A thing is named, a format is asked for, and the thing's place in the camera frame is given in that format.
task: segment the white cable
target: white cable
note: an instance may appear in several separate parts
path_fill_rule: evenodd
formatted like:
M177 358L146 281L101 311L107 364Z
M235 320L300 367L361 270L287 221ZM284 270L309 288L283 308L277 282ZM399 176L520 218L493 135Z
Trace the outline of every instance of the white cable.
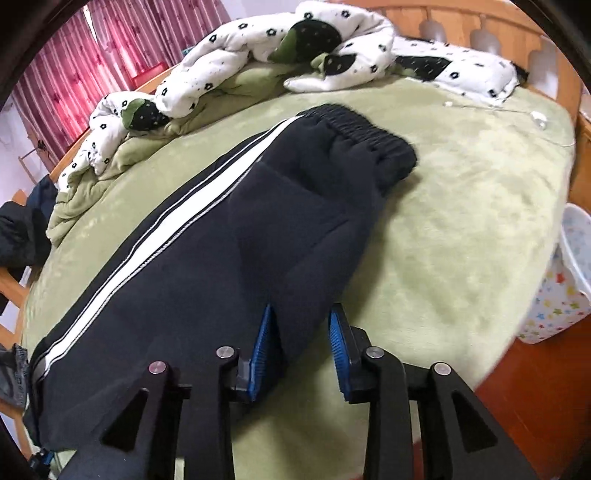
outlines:
M546 126L548 125L548 118L543 113L535 111L535 110L531 111L531 112L526 112L523 110L513 110L513 109L509 109L509 108L500 108L497 106L456 105L455 103L453 103L451 101L444 102L443 106L454 107L454 108L473 108L475 110L488 110L488 111L493 111L493 112L521 113L522 115L527 115L530 118L532 118L533 121L535 122L535 124L538 125L538 127L540 127L542 130L545 130ZM530 135L529 132L526 132L526 131L522 130L521 128L519 128L519 130L525 135ZM562 144L559 144L549 138L544 137L543 135L539 135L539 136L537 136L537 138L541 138L542 140L546 140L548 143L551 143L553 145L556 145L557 147L562 147L562 148L574 147L577 144L577 142L575 141L569 145L562 145Z

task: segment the white stripe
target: white stripe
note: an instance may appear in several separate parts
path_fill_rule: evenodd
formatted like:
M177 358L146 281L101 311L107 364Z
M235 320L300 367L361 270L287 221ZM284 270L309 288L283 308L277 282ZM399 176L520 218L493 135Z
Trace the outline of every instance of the white stripe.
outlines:
M277 126L271 135L252 147L241 158L237 159L224 172L222 172L219 177L195 192L182 205L162 220L160 225L154 229L144 242L135 250L129 260L103 285L100 291L95 294L84 312L71 325L67 333L50 347L43 360L35 367L33 381L37 382L42 379L42 377L45 377L49 372L51 365L68 353L78 338L80 338L92 324L96 316L104 308L105 304L113 294L129 281L133 275L152 261L162 250L164 250L164 248L170 245L170 243L186 228L188 228L188 225L185 224L189 220L204 209L209 211L213 205L210 206L210 208L207 207L220 195L223 195L234 182L241 179L276 137L278 137L283 130L298 118L299 116L289 118Z
M244 147L242 147L238 152L234 153L233 156L231 156L230 158L228 158L222 165L218 166L213 172L211 172L205 179L203 179L202 181L200 181L197 185L195 185L194 187L192 187L187 193L185 193L180 199L178 199L176 202L174 202L171 206L169 206L165 211L163 211L160 216L156 219L156 221L150 226L149 229L147 229L142 236L140 237L139 240L136 241L136 243L134 244L134 246L131 248L131 250L129 251L127 257L111 272L111 274L109 275L109 278L107 278L105 280L105 282L103 282L103 284L96 290L96 292L94 293L94 295L92 296L92 298L89 300L89 302L85 305L85 307L83 308L83 310L80 312L80 314L78 315L78 318L80 318L81 315L84 315L84 312L86 311L86 309L88 308L88 305L94 300L94 298L100 293L100 291L103 289L103 287L105 286L105 284L125 265L125 263L129 260L129 258L135 253L135 249L137 248L137 246L144 240L144 238L146 236L148 236L152 230L154 230L156 228L156 226L158 225L159 221L166 217L168 215L168 213L171 210L174 210L179 204L183 203L187 197L191 196L193 194L193 192L199 188L201 188L201 186L205 183L207 183L209 181L209 179L211 179L215 174L217 174L220 170L222 170L228 163L232 162L236 157L239 157L243 152L245 152L245 150L248 150L252 147L252 144L258 142L259 140L261 140L261 138L265 138L269 135L272 135L274 130L276 128L278 128L280 125L282 124L279 123L276 126L274 126L273 128L269 129L267 132L259 135L258 137L256 137L254 140L252 140L251 142L248 143L248 145L245 145ZM59 339L55 340L48 348L47 350L43 353L43 355L38 358L35 362L34 368L37 369L37 365L43 360L43 358L47 355L47 353L53 348L53 346L60 342L64 336L66 336L70 330L72 329L72 327L74 326L74 324L76 323L76 321L78 320L78 318L72 323L72 325L70 325L70 327L68 328L68 330L66 331L66 333L64 333L64 335L62 335L62 337L60 337Z

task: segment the clothing pile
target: clothing pile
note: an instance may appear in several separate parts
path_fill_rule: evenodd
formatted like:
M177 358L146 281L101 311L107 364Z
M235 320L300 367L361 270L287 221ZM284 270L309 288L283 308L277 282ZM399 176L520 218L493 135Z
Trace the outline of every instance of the clothing pile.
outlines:
M27 199L26 205L6 202L0 206L0 267L6 267L15 281L20 281L26 267L45 263L51 250L46 230L57 190L45 176ZM8 299L0 294L0 314Z

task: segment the plastic bin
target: plastic bin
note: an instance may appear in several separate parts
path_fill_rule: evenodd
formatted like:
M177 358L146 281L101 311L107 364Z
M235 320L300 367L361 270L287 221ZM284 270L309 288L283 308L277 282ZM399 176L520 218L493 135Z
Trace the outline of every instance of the plastic bin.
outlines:
M591 216L572 203L564 209L558 247L518 338L539 343L591 314Z

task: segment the black sweatpants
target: black sweatpants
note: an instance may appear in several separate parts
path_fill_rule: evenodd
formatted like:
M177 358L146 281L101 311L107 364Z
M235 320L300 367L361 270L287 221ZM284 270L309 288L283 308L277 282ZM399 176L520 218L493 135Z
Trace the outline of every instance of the black sweatpants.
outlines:
M221 156L134 230L35 349L25 423L36 444L80 447L152 361L198 385L218 347L249 355L267 305L293 361L415 163L408 143L339 105Z

